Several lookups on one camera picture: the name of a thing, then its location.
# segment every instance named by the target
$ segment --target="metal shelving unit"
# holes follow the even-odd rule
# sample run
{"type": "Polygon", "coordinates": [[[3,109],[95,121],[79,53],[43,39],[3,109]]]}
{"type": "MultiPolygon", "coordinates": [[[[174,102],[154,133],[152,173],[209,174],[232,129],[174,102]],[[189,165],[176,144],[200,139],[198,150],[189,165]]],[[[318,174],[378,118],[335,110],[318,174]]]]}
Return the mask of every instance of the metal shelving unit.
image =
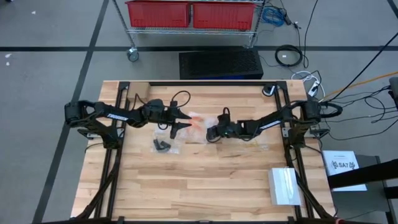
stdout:
{"type": "MultiPolygon", "coordinates": [[[[260,15],[264,10],[266,0],[188,0],[190,2],[251,2],[261,4],[260,15]]],[[[247,48],[252,48],[254,40],[257,36],[257,30],[260,24],[261,17],[259,16],[251,30],[238,30],[238,29],[196,29],[192,27],[192,22],[187,28],[176,28],[176,27],[132,27],[128,28],[126,22],[123,19],[120,8],[116,0],[112,0],[116,11],[118,12],[119,18],[122,22],[123,28],[130,40],[131,48],[127,51],[127,57],[131,62],[135,62],[139,58],[137,47],[134,43],[132,34],[201,34],[201,35],[243,35],[249,37],[249,44],[245,45],[247,48]]]]}

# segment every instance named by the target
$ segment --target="red plastic basket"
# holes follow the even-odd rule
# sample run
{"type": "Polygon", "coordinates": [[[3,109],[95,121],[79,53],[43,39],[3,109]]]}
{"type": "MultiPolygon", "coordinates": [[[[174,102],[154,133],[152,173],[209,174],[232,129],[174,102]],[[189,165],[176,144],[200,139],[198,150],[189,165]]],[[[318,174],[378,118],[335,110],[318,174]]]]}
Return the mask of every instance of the red plastic basket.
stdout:
{"type": "Polygon", "coordinates": [[[187,2],[129,1],[132,27],[188,27],[187,2]]]}
{"type": "Polygon", "coordinates": [[[252,3],[193,3],[193,27],[251,29],[255,6],[252,3]]]}

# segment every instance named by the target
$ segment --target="wooden tabletop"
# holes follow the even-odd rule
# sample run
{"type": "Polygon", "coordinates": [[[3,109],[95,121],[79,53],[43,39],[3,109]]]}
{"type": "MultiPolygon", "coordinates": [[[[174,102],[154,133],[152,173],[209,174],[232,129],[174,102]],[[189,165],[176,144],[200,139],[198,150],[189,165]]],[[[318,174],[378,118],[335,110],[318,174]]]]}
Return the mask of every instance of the wooden tabletop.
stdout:
{"type": "MultiPolygon", "coordinates": [[[[105,81],[99,101],[114,105],[118,84],[118,81],[105,81]]],[[[302,81],[288,80],[287,85],[291,101],[307,98],[302,81]]],[[[160,98],[168,105],[176,92],[187,90],[192,98],[181,108],[186,114],[195,112],[204,119],[214,119],[227,106],[233,121],[258,119],[276,110],[275,98],[262,95],[261,89],[261,86],[152,86],[149,100],[160,98]]],[[[176,100],[181,104],[187,96],[181,94],[176,100]]],[[[108,119],[99,120],[111,124],[108,119]]],[[[126,128],[113,219],[125,216],[126,220],[285,221],[288,216],[295,216],[293,206],[271,204],[267,171],[286,166],[280,127],[269,128],[249,142],[222,139],[209,144],[200,138],[190,138],[181,145],[179,154],[153,152],[156,127],[147,124],[139,129],[126,128]]],[[[200,129],[195,134],[200,136],[200,129]]],[[[306,141],[307,145],[318,148],[316,140],[306,141]]],[[[88,145],[97,142],[101,140],[89,141],[88,145]]],[[[101,144],[87,150],[72,217],[83,211],[98,190],[104,155],[101,144]]],[[[309,189],[333,215],[335,209],[321,155],[307,148],[302,149],[302,155],[309,189]]],[[[305,216],[303,199],[301,208],[305,216]]]]}

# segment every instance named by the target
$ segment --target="shelf caster wheel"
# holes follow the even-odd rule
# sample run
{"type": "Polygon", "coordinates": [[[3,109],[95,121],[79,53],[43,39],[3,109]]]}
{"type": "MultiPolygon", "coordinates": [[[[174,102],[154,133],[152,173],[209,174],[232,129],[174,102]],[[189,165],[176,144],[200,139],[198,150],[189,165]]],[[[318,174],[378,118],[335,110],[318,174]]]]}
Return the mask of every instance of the shelf caster wheel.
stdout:
{"type": "Polygon", "coordinates": [[[130,62],[135,62],[136,60],[139,59],[139,53],[137,49],[131,48],[127,51],[127,58],[129,59],[130,62]]]}

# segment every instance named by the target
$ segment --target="white paper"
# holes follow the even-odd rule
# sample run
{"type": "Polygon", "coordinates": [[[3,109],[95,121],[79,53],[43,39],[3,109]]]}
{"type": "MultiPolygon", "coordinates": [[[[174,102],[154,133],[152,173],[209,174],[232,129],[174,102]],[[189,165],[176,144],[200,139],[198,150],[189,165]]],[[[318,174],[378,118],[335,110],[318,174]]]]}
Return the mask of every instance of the white paper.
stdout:
{"type": "MultiPolygon", "coordinates": [[[[323,151],[326,171],[328,175],[340,174],[350,170],[358,169],[354,151],[323,151]]],[[[366,185],[354,185],[349,187],[340,187],[332,191],[366,191],[366,185]]]]}

